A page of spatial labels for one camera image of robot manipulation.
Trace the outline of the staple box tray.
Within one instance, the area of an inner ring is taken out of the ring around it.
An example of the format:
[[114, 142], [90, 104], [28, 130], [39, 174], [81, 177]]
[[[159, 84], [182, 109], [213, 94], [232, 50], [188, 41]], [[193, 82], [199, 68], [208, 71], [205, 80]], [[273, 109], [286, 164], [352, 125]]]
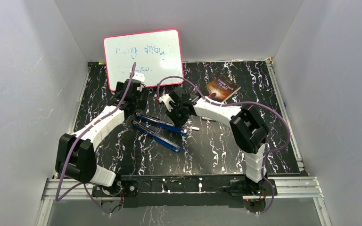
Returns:
[[216, 120], [214, 120], [214, 119], [211, 119], [211, 118], [208, 118], [208, 117], [200, 117], [200, 119], [202, 120], [202, 121], [212, 121], [212, 122], [215, 122]]

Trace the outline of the whiteboard with pink frame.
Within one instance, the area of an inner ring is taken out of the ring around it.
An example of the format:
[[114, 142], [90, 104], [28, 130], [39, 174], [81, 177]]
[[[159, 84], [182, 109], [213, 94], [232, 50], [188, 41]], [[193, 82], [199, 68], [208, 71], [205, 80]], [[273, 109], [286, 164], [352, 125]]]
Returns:
[[183, 83], [180, 34], [176, 29], [105, 37], [103, 49], [111, 91], [129, 78], [133, 64], [137, 73], [144, 74], [147, 87]]

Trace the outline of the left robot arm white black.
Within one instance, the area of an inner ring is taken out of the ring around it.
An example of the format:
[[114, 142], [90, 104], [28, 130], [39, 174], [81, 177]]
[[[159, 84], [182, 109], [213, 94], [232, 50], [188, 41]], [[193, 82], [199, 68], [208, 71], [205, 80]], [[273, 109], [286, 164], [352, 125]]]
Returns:
[[144, 75], [136, 73], [132, 79], [118, 82], [112, 103], [81, 130], [61, 136], [55, 164], [57, 173], [84, 184], [104, 186], [110, 196], [121, 192], [122, 183], [116, 180], [113, 171], [97, 164], [95, 151], [111, 131], [136, 111], [146, 108], [148, 90], [144, 81]]

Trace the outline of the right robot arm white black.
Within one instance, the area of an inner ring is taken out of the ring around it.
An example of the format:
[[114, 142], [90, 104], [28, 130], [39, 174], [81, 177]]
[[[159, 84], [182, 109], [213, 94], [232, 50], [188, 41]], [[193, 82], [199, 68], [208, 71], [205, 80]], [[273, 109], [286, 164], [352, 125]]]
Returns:
[[191, 95], [182, 87], [162, 95], [158, 101], [165, 105], [166, 115], [176, 127], [182, 127], [189, 117], [207, 117], [228, 126], [246, 163], [245, 181], [230, 185], [235, 194], [258, 195], [265, 189], [264, 151], [269, 128], [251, 105], [227, 106], [207, 97]]

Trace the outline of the paperback book orange cover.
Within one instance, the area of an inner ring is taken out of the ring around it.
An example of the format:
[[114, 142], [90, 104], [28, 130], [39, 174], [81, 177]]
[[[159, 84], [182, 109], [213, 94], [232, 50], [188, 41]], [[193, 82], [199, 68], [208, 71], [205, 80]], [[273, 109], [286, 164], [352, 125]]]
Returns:
[[241, 86], [221, 75], [208, 83], [202, 90], [202, 94], [211, 100], [225, 102], [241, 89]]

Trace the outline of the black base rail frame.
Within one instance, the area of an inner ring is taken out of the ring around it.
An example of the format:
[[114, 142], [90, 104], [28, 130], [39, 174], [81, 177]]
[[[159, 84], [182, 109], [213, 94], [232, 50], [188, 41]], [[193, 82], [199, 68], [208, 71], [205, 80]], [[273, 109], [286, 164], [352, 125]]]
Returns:
[[145, 206], [228, 206], [262, 211], [276, 189], [265, 180], [254, 183], [243, 174], [123, 176], [111, 187], [94, 185], [92, 196], [118, 199], [125, 208]]

